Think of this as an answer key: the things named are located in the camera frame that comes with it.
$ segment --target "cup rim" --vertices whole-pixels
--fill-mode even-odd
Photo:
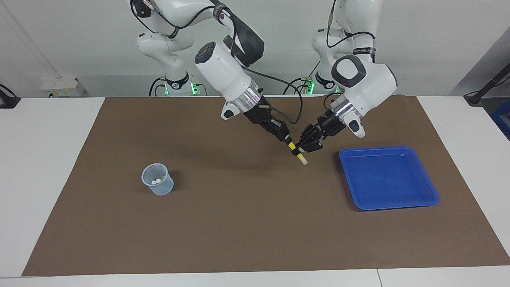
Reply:
[[[165,168],[165,177],[161,180],[161,182],[160,182],[160,183],[157,183],[157,184],[151,184],[151,183],[147,183],[147,182],[145,182],[145,180],[143,179],[143,175],[145,174],[145,172],[147,171],[147,169],[149,169],[149,168],[151,168],[151,167],[153,167],[153,166],[155,166],[155,165],[160,165],[160,166],[162,166],[162,167],[164,167],[164,168]],[[168,175],[168,168],[167,168],[164,164],[162,164],[162,163],[153,163],[153,164],[150,164],[149,166],[147,166],[147,167],[146,167],[146,168],[142,171],[142,176],[141,176],[141,178],[142,178],[142,182],[143,182],[143,184],[145,184],[145,185],[147,185],[147,186],[150,186],[150,187],[154,187],[154,186],[158,186],[158,185],[162,184],[162,183],[163,183],[163,181],[165,181],[165,180],[166,180],[167,175]]]

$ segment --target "yellow marker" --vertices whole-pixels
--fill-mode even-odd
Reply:
[[[296,149],[296,145],[293,142],[291,142],[289,144],[289,147],[290,147],[291,150],[295,150]],[[304,165],[308,164],[308,161],[307,161],[306,158],[304,158],[303,154],[298,154],[297,158],[299,158],[299,160],[301,161],[302,164],[304,164]]]

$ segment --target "black strap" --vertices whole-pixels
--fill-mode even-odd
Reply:
[[[186,72],[186,76],[178,81],[172,81],[172,80],[168,80],[166,78],[166,82],[168,83],[168,85],[170,85],[170,87],[174,90],[180,90],[190,79],[190,75],[188,74],[188,72]]]
[[[333,87],[335,86],[335,82],[323,79],[321,76],[319,76],[319,72],[315,73],[315,79],[327,90],[333,89]]]
[[[374,47],[364,47],[364,48],[356,48],[353,51],[353,55],[362,55],[362,54],[368,54],[372,55],[372,61],[375,63],[375,51],[376,49]]]

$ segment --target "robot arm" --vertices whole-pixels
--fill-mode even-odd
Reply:
[[[226,36],[223,44],[211,42],[205,45],[195,58],[198,70],[225,97],[226,103],[221,117],[229,119],[243,113],[252,123],[260,125],[292,150],[295,149],[287,125],[271,115],[271,105],[262,95],[263,90],[244,73],[240,65],[249,67],[264,53],[264,42],[254,30],[218,0],[130,1],[137,14],[150,17],[154,27],[161,33],[142,34],[138,43],[144,54],[156,59],[163,66],[167,82],[170,81],[169,76],[184,80],[189,78],[182,68],[182,59],[172,54],[193,44],[191,35],[183,34],[181,29],[209,18],[228,27],[232,36]],[[174,28],[171,35],[162,32],[162,29],[168,29],[168,25],[161,26],[162,21]],[[179,82],[179,85],[176,81],[169,83],[174,88],[174,85],[179,87],[184,82]],[[307,163],[303,155],[296,155],[303,164]]]
[[[331,69],[335,62],[346,55],[374,62],[374,38],[381,11],[382,0],[337,0],[329,15],[327,29],[315,33],[312,47],[319,54],[320,64],[315,74],[319,86],[331,93],[335,82]],[[335,20],[339,29],[332,29]]]
[[[353,50],[352,55],[344,55],[332,64],[329,75],[344,92],[331,104],[331,109],[317,118],[315,125],[305,128],[293,154],[322,149],[325,138],[335,136],[346,127],[357,137],[364,137],[361,119],[397,89],[397,79],[391,69],[374,63],[373,40],[381,4],[382,0],[338,1],[335,19],[344,33],[352,35]]]

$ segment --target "blue bin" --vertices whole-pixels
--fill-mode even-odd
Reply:
[[[345,177],[362,210],[431,206],[439,203],[427,172],[410,147],[346,149]]]

